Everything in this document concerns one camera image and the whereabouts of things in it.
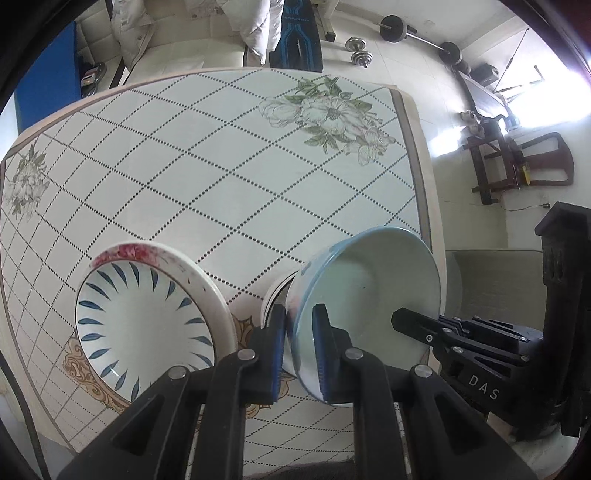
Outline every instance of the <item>table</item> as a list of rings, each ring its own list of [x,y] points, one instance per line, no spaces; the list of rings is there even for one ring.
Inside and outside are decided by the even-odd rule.
[[[277,277],[376,225],[421,235],[444,287],[417,125],[395,89],[238,69],[109,91],[19,139],[0,172],[2,295],[20,380],[64,442],[81,450],[126,407],[88,366],[73,321],[82,275],[112,243],[150,239],[193,258],[227,300],[241,345]],[[285,374],[273,408],[248,410],[244,474],[344,459],[352,430],[351,409],[313,400]]]

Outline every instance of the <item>plate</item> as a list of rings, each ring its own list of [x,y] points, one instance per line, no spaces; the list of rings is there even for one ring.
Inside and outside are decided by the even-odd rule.
[[[213,281],[153,242],[118,244],[92,262],[78,291],[76,330],[97,376],[128,401],[174,365],[212,367],[237,348]]]

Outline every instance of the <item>tiled floor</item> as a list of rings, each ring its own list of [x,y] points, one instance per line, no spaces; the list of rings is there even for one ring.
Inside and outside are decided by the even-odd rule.
[[[506,248],[505,212],[484,206],[476,186],[470,154],[460,150],[459,112],[467,104],[457,80],[435,49],[412,39],[385,42],[369,21],[336,11],[336,42],[322,41],[324,72],[366,82],[396,85],[417,104],[437,183],[446,249]],[[361,37],[373,61],[367,69],[353,65],[344,43]]]

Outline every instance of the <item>white cloth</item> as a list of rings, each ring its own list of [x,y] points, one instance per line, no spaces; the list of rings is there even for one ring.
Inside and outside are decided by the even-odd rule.
[[[281,37],[284,0],[183,1],[193,18],[215,14],[221,8],[228,17],[232,30],[240,33],[261,65],[266,62],[267,53],[275,50]],[[113,36],[121,45],[125,65],[131,70],[144,54],[155,28],[144,0],[115,0],[111,26]]]

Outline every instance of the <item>screw head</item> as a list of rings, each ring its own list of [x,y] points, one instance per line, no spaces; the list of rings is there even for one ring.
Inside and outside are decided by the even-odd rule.
[[[170,380],[180,380],[181,378],[186,377],[187,373],[189,373],[189,370],[182,365],[175,365],[168,369],[168,377]]]
[[[363,350],[359,350],[355,347],[347,348],[347,350],[345,350],[345,357],[349,360],[359,360],[360,358],[363,358]]]
[[[238,351],[238,358],[240,360],[252,360],[256,357],[256,352],[252,348],[243,348]]]
[[[418,377],[429,378],[431,375],[433,375],[433,370],[430,366],[421,364],[414,368],[414,373]]]

